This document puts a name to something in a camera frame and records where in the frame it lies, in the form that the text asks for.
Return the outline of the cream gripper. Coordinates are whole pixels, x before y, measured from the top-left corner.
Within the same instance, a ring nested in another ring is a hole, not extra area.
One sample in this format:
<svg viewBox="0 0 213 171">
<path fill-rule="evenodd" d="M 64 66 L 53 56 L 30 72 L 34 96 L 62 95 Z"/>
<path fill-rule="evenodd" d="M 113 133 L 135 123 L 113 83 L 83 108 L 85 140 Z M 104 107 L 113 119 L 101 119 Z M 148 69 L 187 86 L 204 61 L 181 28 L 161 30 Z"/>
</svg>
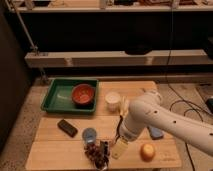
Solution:
<svg viewBox="0 0 213 171">
<path fill-rule="evenodd" d="M 127 147 L 128 142 L 122 138 L 119 138 L 111 149 L 111 156 L 114 159 L 118 159 L 125 152 Z"/>
</svg>

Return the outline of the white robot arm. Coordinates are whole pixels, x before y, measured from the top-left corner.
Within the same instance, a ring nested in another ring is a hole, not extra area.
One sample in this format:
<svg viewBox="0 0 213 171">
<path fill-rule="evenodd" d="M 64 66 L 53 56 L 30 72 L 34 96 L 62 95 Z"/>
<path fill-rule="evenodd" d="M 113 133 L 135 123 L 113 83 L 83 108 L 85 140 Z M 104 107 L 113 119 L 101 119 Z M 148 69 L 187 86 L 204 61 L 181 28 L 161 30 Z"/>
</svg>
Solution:
<svg viewBox="0 0 213 171">
<path fill-rule="evenodd" d="M 128 114 L 118 127 L 119 135 L 132 142 L 151 125 L 213 157 L 213 125 L 173 113 L 162 107 L 161 102 L 162 96 L 155 90 L 132 99 Z"/>
</svg>

